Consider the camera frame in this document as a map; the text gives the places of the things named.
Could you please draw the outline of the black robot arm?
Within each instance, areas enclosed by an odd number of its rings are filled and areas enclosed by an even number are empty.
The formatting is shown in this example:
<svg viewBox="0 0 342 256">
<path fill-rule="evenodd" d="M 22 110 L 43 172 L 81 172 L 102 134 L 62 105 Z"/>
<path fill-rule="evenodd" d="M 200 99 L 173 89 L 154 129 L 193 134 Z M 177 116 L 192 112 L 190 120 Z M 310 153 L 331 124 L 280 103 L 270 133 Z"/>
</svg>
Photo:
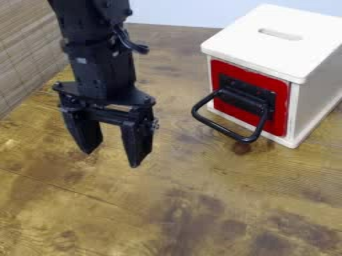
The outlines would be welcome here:
<svg viewBox="0 0 342 256">
<path fill-rule="evenodd" d="M 157 119 L 156 98 L 135 86 L 133 54 L 146 54 L 150 49 L 131 41 L 125 28 L 133 15 L 130 0 L 49 3 L 75 76 L 74 81 L 54 85 L 67 129 L 90 154 L 103 142 L 101 125 L 119 126 L 130 166 L 138 167 L 153 151 Z"/>
</svg>

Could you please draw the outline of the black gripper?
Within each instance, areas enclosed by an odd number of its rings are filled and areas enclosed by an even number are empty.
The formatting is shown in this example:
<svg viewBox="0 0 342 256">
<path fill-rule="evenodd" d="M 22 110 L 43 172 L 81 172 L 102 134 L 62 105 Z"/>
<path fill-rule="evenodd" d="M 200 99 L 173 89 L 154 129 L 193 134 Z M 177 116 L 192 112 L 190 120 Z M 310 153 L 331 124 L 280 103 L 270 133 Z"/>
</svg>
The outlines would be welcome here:
<svg viewBox="0 0 342 256">
<path fill-rule="evenodd" d="M 153 152 L 160 128 L 156 99 L 135 85 L 133 50 L 121 42 L 65 42 L 75 79 L 54 86 L 67 130 L 79 149 L 91 154 L 103 142 L 101 122 L 121 126 L 130 166 Z"/>
</svg>

